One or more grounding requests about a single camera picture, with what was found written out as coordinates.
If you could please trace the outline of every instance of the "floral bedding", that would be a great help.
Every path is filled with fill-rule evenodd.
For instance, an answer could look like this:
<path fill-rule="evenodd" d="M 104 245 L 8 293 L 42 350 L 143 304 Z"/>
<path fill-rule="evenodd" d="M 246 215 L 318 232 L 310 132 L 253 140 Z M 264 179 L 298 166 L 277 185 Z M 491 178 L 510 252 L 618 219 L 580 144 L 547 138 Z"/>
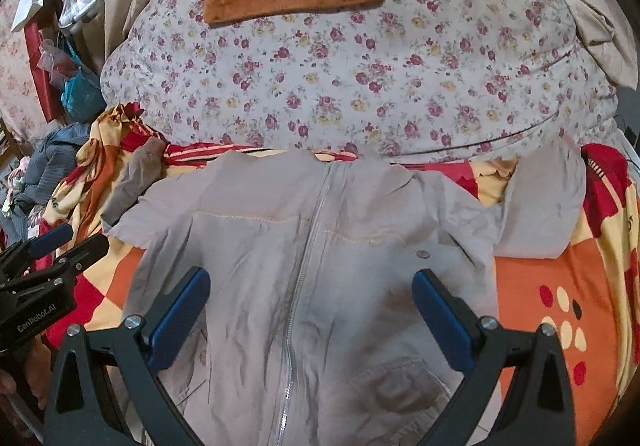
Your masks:
<path fill-rule="evenodd" d="M 563 0 L 384 0 L 215 28 L 203 3 L 152 0 L 102 72 L 110 106 L 139 101 L 179 144 L 436 162 L 616 137 L 615 90 Z"/>
<path fill-rule="evenodd" d="M 26 141 L 47 121 L 33 83 L 24 32 L 11 32 L 19 2 L 0 0 L 0 116 L 18 141 Z"/>

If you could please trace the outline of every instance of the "bed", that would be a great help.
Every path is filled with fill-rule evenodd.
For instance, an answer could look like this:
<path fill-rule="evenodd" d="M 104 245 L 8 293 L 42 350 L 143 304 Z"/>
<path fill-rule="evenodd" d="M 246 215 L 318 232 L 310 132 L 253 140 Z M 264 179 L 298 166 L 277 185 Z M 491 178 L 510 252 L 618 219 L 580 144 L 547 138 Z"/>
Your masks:
<path fill-rule="evenodd" d="M 203 22 L 203 6 L 152 0 L 105 64 L 108 104 L 145 109 L 142 124 L 118 139 L 122 152 L 152 127 L 184 159 L 175 172 L 247 147 L 330 158 L 378 153 L 440 170 L 491 205 L 513 172 L 504 160 L 564 135 L 583 147 L 590 186 L 571 246 L 557 260 L 497 260 L 496 273 L 505 325 L 559 329 L 578 443 L 587 444 L 638 360 L 638 196 L 629 176 L 640 176 L 614 121 L 615 89 L 566 2 L 385 0 L 216 28 Z M 75 209 L 62 218 L 85 220 L 80 238 L 98 230 L 96 212 Z M 79 283 L 77 298 L 92 302 L 58 334 L 72 322 L 101 328 L 120 317 L 142 251 L 113 244 L 109 265 Z"/>
<path fill-rule="evenodd" d="M 163 137 L 140 120 L 140 113 L 139 105 L 118 105 L 94 122 L 90 141 L 78 153 L 79 167 L 58 185 L 46 207 L 41 233 L 68 221 L 74 229 L 72 246 L 102 230 L 104 205 L 122 181 L 133 153 L 150 137 Z M 215 142 L 168 144 L 162 154 L 162 176 L 189 173 L 231 151 L 264 158 L 282 152 Z M 533 330 L 548 322 L 558 329 L 574 391 L 578 444 L 585 445 L 624 393 L 640 357 L 634 313 L 640 302 L 634 280 L 640 219 L 638 192 L 628 178 L 625 157 L 601 144 L 583 146 L 582 156 L 587 165 L 587 191 L 565 252 L 554 260 L 497 258 L 495 273 L 503 325 Z M 347 152 L 316 152 L 316 157 L 324 162 L 356 159 Z M 489 207 L 502 200 L 517 162 L 405 166 L 440 172 Z M 132 232 L 131 226 L 126 229 Z M 55 346 L 72 323 L 98 330 L 121 321 L 145 246 L 124 242 L 117 232 L 109 240 L 107 257 L 78 277 L 74 290 L 78 308 L 48 329 L 47 337 Z M 39 267 L 49 264 L 50 257 Z M 505 375 L 500 385 L 503 393 L 507 386 Z"/>
<path fill-rule="evenodd" d="M 214 29 L 202 7 L 153 0 L 102 72 L 110 105 L 139 100 L 179 144 L 438 162 L 618 137 L 615 90 L 562 0 L 385 0 Z"/>

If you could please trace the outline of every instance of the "jacket zipper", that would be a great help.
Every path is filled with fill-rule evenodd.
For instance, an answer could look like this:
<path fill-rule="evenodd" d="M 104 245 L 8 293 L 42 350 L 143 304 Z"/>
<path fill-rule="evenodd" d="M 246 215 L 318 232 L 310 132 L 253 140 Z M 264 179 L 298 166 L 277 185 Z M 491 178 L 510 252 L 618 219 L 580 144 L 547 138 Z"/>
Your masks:
<path fill-rule="evenodd" d="M 327 179 L 324 186 L 324 193 L 320 196 L 320 201 L 318 206 L 316 207 L 316 211 L 314 213 L 314 217 L 311 222 L 311 229 L 309 231 L 309 236 L 306 239 L 305 251 L 302 256 L 302 262 L 300 263 L 300 270 L 298 271 L 298 277 L 296 278 L 296 286 L 293 290 L 293 298 L 291 299 L 291 305 L 289 307 L 289 318 L 287 319 L 287 325 L 285 327 L 285 335 L 284 335 L 284 353 L 285 360 L 287 362 L 287 384 L 284 390 L 284 401 L 282 403 L 282 411 L 280 412 L 280 425 L 278 426 L 278 433 L 276 435 L 276 443 L 275 446 L 282 446 L 282 439 L 284 437 L 284 429 L 287 426 L 287 417 L 289 414 L 289 406 L 291 404 L 291 391 L 293 390 L 293 378 L 295 373 L 295 364 L 293 357 L 293 350 L 291 345 L 291 334 L 293 330 L 293 319 L 296 314 L 296 307 L 298 305 L 298 298 L 300 297 L 300 291 L 302 290 L 302 284 L 305 280 L 306 276 L 306 267 L 308 266 L 309 256 L 311 254 L 311 249 L 313 248 L 314 241 L 316 239 L 316 232 L 318 231 L 319 224 L 319 216 L 324 203 L 329 196 L 329 190 L 331 188 L 331 175 L 334 167 L 329 169 L 329 173 L 327 175 Z"/>

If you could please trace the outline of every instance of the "blue gripper pad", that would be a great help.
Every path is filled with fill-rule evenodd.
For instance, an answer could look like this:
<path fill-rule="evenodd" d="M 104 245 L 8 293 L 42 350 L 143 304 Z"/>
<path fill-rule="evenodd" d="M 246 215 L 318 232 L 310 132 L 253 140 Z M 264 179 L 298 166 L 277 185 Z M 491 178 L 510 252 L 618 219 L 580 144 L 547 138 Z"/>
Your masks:
<path fill-rule="evenodd" d="M 420 315 L 436 339 L 447 363 L 455 371 L 466 376 L 474 366 L 472 337 L 424 272 L 419 271 L 415 274 L 411 292 Z M 453 299 L 448 291 L 443 295 Z"/>
<path fill-rule="evenodd" d="M 29 244 L 29 255 L 33 260 L 47 256 L 60 246 L 64 246 L 73 236 L 73 228 L 69 224 L 62 224 L 49 233 L 34 238 Z"/>
<path fill-rule="evenodd" d="M 149 371 L 153 374 L 157 375 L 174 364 L 182 344 L 209 298 L 210 289 L 209 273 L 198 268 L 156 325 L 149 338 L 149 354 L 146 359 Z"/>

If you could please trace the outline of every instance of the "metal screw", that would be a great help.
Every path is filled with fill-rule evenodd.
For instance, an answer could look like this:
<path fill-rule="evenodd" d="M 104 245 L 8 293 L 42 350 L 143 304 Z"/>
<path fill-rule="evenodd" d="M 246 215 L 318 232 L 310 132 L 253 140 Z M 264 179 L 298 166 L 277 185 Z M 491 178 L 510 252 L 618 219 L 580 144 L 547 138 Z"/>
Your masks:
<path fill-rule="evenodd" d="M 482 316 L 480 324 L 483 329 L 488 331 L 495 331 L 498 328 L 498 320 L 493 316 Z"/>
<path fill-rule="evenodd" d="M 542 330 L 542 333 L 547 337 L 551 337 L 556 333 L 556 329 L 553 327 L 553 325 L 550 325 L 548 323 L 543 323 L 542 325 L 540 325 L 540 330 Z"/>
<path fill-rule="evenodd" d="M 66 335 L 77 336 L 81 330 L 82 330 L 82 327 L 80 325 L 78 325 L 77 323 L 73 323 L 66 328 Z"/>
<path fill-rule="evenodd" d="M 141 323 L 142 318 L 137 314 L 132 314 L 131 316 L 127 316 L 126 318 L 124 318 L 124 326 L 127 329 L 137 329 L 138 327 L 140 327 Z"/>

